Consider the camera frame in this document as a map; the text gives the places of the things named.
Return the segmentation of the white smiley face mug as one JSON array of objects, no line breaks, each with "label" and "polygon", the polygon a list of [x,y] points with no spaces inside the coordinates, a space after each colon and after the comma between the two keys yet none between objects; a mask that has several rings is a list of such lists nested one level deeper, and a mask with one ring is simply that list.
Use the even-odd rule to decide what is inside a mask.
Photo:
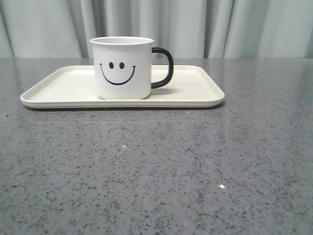
[{"label": "white smiley face mug", "polygon": [[[154,40],[143,37],[98,37],[90,39],[98,95],[103,99],[144,99],[152,89],[167,85],[174,74],[169,51],[153,47]],[[167,57],[164,79],[152,82],[152,54]]]}]

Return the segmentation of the pale green pleated curtain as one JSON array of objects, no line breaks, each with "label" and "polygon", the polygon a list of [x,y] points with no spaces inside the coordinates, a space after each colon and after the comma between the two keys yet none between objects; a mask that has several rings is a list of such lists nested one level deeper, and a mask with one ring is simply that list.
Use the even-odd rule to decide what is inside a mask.
[{"label": "pale green pleated curtain", "polygon": [[91,58],[90,39],[152,38],[175,58],[312,58],[310,0],[3,0],[2,58]]}]

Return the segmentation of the cream rectangular plastic tray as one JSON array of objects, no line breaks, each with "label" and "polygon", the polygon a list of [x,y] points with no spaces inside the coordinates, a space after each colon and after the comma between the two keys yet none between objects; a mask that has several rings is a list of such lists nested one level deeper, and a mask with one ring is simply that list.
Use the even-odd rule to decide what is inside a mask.
[{"label": "cream rectangular plastic tray", "polygon": [[201,67],[175,65],[171,82],[145,99],[104,100],[96,94],[93,66],[63,67],[20,96],[35,109],[62,108],[208,108],[224,100],[224,92]]}]

